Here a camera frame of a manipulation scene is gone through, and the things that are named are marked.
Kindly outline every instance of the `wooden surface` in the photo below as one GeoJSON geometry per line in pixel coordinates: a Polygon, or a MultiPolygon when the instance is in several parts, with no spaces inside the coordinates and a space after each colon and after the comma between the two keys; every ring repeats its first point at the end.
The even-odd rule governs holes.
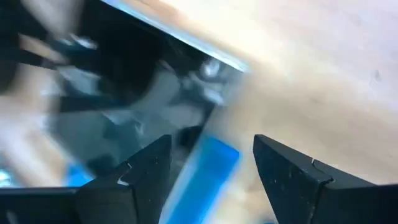
{"type": "Polygon", "coordinates": [[[251,65],[211,128],[243,153],[211,222],[272,219],[251,154],[254,134],[368,181],[398,182],[397,2],[124,1],[251,65]]]}

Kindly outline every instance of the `blurry background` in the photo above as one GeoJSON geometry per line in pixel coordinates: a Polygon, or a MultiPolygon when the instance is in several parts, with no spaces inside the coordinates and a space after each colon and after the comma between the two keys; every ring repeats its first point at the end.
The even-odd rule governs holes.
{"type": "MultiPolygon", "coordinates": [[[[265,134],[376,184],[398,181],[396,2],[120,1],[251,66],[233,103],[216,111],[207,127],[243,153],[210,221],[273,219],[251,152],[254,134],[265,134]]],[[[67,15],[64,4],[73,9],[75,2],[25,3],[60,35],[72,27],[68,22],[73,16],[59,12],[67,15]]],[[[26,43],[51,54],[40,43],[26,43]]],[[[56,104],[41,95],[43,89],[51,89],[48,72],[22,67],[15,90],[0,101],[6,108],[1,112],[2,154],[30,185],[60,185],[65,172],[67,157],[40,130],[56,104]]]]}

